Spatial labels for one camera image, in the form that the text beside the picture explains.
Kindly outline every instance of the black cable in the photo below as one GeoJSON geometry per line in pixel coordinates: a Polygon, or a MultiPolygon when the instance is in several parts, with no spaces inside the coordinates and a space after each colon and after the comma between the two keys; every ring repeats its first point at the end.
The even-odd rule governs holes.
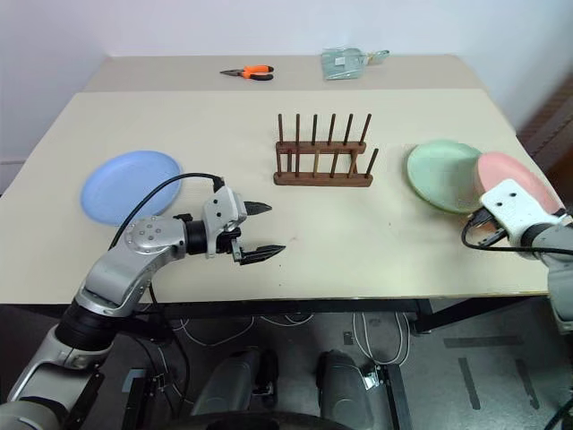
{"type": "MultiPolygon", "coordinates": [[[[128,336],[128,338],[133,340],[135,343],[137,343],[141,347],[141,349],[143,349],[143,351],[145,352],[145,355],[147,356],[148,360],[150,361],[150,366],[151,366],[151,369],[153,370],[153,374],[155,376],[159,375],[158,369],[155,366],[155,363],[153,362],[153,357],[151,356],[151,353],[147,349],[145,344],[143,342],[141,342],[139,339],[134,338],[134,336],[128,336]]],[[[169,410],[171,411],[171,417],[173,419],[175,419],[176,418],[175,409],[173,408],[173,403],[171,402],[171,399],[169,399],[169,396],[167,395],[167,391],[163,390],[163,395],[165,396],[165,400],[167,401],[167,405],[169,406],[169,410]]]]}
{"type": "Polygon", "coordinates": [[[555,426],[569,413],[569,410],[573,408],[573,398],[569,399],[567,403],[559,408],[552,419],[549,420],[547,426],[543,428],[543,430],[552,430],[555,426]]]}
{"type": "Polygon", "coordinates": [[[223,182],[223,178],[220,176],[215,176],[215,175],[210,175],[209,173],[183,173],[182,175],[177,175],[177,176],[173,176],[171,178],[169,178],[167,181],[159,184],[158,186],[156,186],[153,191],[151,191],[149,194],[147,194],[145,196],[145,198],[143,198],[143,200],[141,200],[141,202],[139,202],[137,204],[137,206],[135,206],[135,208],[133,209],[133,211],[130,212],[130,214],[127,216],[127,218],[125,218],[124,222],[122,223],[122,225],[119,227],[119,229],[116,231],[115,236],[113,238],[113,240],[111,241],[111,245],[109,246],[108,250],[113,248],[114,246],[117,245],[117,242],[119,241],[119,238],[122,236],[122,234],[124,233],[125,229],[127,228],[127,226],[129,225],[129,223],[132,221],[133,217],[135,215],[137,215],[137,212],[139,212],[141,210],[141,208],[145,205],[145,203],[147,203],[149,200],[151,200],[151,198],[157,194],[159,191],[161,191],[163,188],[165,188],[166,186],[168,186],[169,184],[174,183],[175,181],[178,181],[180,179],[184,179],[186,177],[204,177],[206,179],[211,179],[213,181],[213,187],[215,189],[215,191],[217,191],[221,186],[223,186],[225,184],[225,182],[223,182]]]}
{"type": "Polygon", "coordinates": [[[471,220],[467,222],[462,230],[462,243],[468,248],[477,249],[479,251],[498,251],[503,253],[548,253],[548,254],[564,254],[573,255],[573,250],[561,248],[543,248],[535,246],[482,246],[470,244],[467,242],[467,232],[472,228],[471,220]]]}
{"type": "MultiPolygon", "coordinates": [[[[112,249],[114,246],[117,245],[117,242],[119,241],[119,238],[122,236],[122,234],[124,233],[125,229],[127,228],[127,226],[129,225],[129,223],[132,221],[133,217],[135,217],[135,215],[137,215],[137,212],[139,212],[141,210],[141,208],[145,205],[145,203],[147,203],[149,200],[151,200],[151,198],[157,194],[159,191],[161,191],[163,188],[165,188],[166,186],[168,186],[169,184],[174,183],[175,181],[178,181],[180,179],[184,179],[186,177],[204,177],[206,179],[210,179],[213,181],[213,189],[216,192],[220,187],[225,185],[225,181],[223,181],[223,178],[220,176],[215,176],[215,175],[211,175],[208,173],[183,173],[182,175],[177,175],[177,176],[173,176],[171,178],[169,178],[167,181],[162,182],[161,184],[159,184],[158,186],[156,186],[149,194],[147,194],[143,200],[141,200],[137,206],[135,206],[135,208],[133,208],[133,210],[130,212],[130,214],[124,219],[124,222],[122,223],[122,225],[119,227],[119,229],[116,231],[114,238],[111,241],[111,244],[109,245],[108,250],[112,249]]],[[[167,318],[165,317],[165,314],[163,313],[163,308],[159,305],[157,298],[155,297],[155,291],[153,290],[153,285],[150,284],[150,294],[151,294],[151,301],[153,302],[153,305],[156,307],[156,309],[158,310],[158,314],[159,314],[159,318],[161,319],[161,322],[164,323],[167,327],[171,327],[169,325],[169,323],[167,322],[167,318]]],[[[176,333],[173,331],[173,328],[171,328],[171,332],[173,333],[173,339],[175,342],[175,345],[177,346],[177,348],[179,349],[179,352],[181,353],[181,357],[184,360],[185,363],[185,378],[184,378],[184,387],[183,390],[180,391],[182,396],[181,399],[179,401],[179,405],[177,407],[177,416],[180,417],[181,416],[181,412],[183,410],[184,404],[185,404],[185,398],[187,396],[187,391],[189,390],[189,381],[190,381],[190,374],[191,374],[191,365],[189,363],[189,357],[187,356],[187,354],[185,353],[185,350],[183,348],[183,345],[181,344],[181,341],[179,340],[179,338],[177,337],[176,333]]]]}
{"type": "Polygon", "coordinates": [[[177,337],[177,334],[173,330],[173,327],[171,327],[171,325],[167,321],[167,318],[165,317],[165,314],[163,312],[163,308],[161,307],[161,305],[159,304],[159,302],[155,296],[155,291],[153,290],[152,284],[150,284],[150,296],[151,296],[151,301],[153,302],[153,305],[156,307],[156,309],[158,309],[158,314],[159,314],[159,318],[161,319],[161,322],[164,325],[166,325],[167,327],[171,328],[171,332],[173,333],[173,341],[175,342],[177,349],[179,349],[179,352],[181,353],[181,357],[183,358],[183,361],[185,364],[185,377],[184,377],[184,382],[183,382],[183,389],[179,390],[177,388],[177,390],[179,390],[181,392],[181,399],[179,400],[179,404],[177,405],[177,415],[176,416],[180,417],[181,412],[183,411],[185,400],[187,398],[187,392],[189,391],[189,382],[191,380],[191,364],[189,362],[189,357],[187,356],[187,353],[185,352],[183,345],[181,344],[181,341],[179,340],[179,338],[177,337]]]}

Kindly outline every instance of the tabletop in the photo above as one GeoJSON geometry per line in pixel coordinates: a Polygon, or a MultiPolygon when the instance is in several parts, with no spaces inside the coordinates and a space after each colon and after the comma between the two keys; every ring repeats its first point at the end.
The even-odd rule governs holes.
{"type": "MultiPolygon", "coordinates": [[[[459,239],[465,218],[433,208],[408,186],[408,152],[436,138],[504,151],[542,176],[481,89],[79,93],[0,199],[0,300],[71,300],[115,232],[82,213],[82,185],[101,163],[134,150],[164,151],[183,171],[221,175],[245,200],[270,204],[272,211],[242,225],[242,244],[286,245],[249,266],[229,255],[171,263],[154,280],[163,302],[546,293],[542,264],[466,249],[459,239]],[[313,114],[320,139],[332,113],[340,118],[335,138],[354,113],[351,139],[357,139],[372,113],[368,148],[358,161],[364,171],[372,149],[380,148],[372,186],[274,185],[278,113],[286,138],[301,114],[302,139],[310,136],[313,114]]],[[[328,170],[322,157],[319,170],[328,170]]],[[[165,215],[200,216],[210,192],[209,184],[187,180],[165,215]]]]}

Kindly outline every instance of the floor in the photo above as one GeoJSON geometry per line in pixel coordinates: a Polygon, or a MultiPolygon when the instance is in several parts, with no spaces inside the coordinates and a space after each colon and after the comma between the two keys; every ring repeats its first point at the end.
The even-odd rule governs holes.
{"type": "MultiPolygon", "coordinates": [[[[434,310],[448,304],[432,302],[434,310]]],[[[275,320],[287,322],[282,317],[275,320]]],[[[379,360],[389,359],[399,342],[394,314],[366,314],[366,321],[375,356],[379,360]]],[[[0,322],[4,322],[0,324],[0,386],[5,399],[15,378],[56,320],[0,306],[0,322]]],[[[187,329],[193,336],[211,342],[240,331],[249,322],[249,318],[198,320],[189,323],[187,329]]],[[[179,331],[192,362],[189,397],[196,398],[210,371],[232,352],[250,346],[274,348],[280,359],[278,409],[317,415],[313,372],[319,354],[337,348],[350,354],[358,365],[367,363],[349,332],[352,332],[352,314],[317,314],[298,327],[278,327],[256,319],[245,335],[215,348],[194,344],[179,331]]],[[[164,351],[171,375],[180,379],[176,349],[170,346],[164,351]]],[[[156,365],[161,367],[157,349],[152,348],[151,352],[156,365]]],[[[98,402],[83,429],[121,428],[127,398],[121,387],[128,370],[138,366],[147,366],[141,348],[131,339],[119,336],[103,367],[106,381],[98,402]]],[[[424,430],[540,429],[569,398],[571,386],[568,350],[556,331],[551,309],[542,298],[430,334],[412,336],[402,373],[414,429],[424,430]]],[[[170,388],[167,392],[176,401],[170,388]]],[[[390,429],[384,388],[372,389],[368,396],[376,427],[390,429]]],[[[153,411],[151,428],[160,428],[159,423],[168,414],[163,398],[157,399],[153,411]]]]}

